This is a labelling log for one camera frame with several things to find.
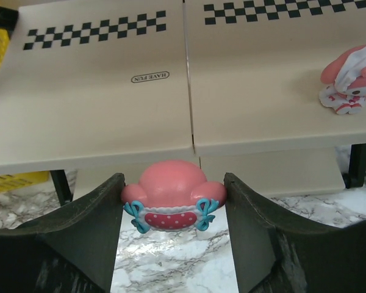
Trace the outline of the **white pink bunny toy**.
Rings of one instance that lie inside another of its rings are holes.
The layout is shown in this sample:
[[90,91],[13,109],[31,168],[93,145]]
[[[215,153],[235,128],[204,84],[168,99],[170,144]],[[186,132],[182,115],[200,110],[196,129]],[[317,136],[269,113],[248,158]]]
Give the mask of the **white pink bunny toy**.
[[366,105],[366,45],[338,56],[321,72],[325,85],[319,94],[322,106],[338,115],[356,114]]

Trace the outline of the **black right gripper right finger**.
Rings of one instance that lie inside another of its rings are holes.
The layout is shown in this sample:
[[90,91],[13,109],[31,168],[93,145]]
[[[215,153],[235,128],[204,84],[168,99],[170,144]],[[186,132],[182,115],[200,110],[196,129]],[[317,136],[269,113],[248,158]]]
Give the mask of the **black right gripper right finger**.
[[240,292],[366,292],[366,220],[335,228],[309,220],[224,176]]

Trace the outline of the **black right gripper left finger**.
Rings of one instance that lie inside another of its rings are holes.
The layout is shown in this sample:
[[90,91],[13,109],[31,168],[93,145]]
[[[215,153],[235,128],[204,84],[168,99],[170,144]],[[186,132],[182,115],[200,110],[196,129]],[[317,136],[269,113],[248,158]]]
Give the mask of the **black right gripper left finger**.
[[110,292],[124,175],[14,229],[0,229],[0,292]]

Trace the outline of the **pink round bunny toy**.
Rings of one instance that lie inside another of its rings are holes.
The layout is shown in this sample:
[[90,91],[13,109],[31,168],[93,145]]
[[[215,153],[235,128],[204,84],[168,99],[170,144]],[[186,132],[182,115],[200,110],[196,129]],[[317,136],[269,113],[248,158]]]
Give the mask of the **pink round bunny toy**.
[[141,234],[205,231],[226,198],[222,183],[209,181],[199,166],[180,160],[150,165],[137,184],[126,185],[121,193],[123,208]]

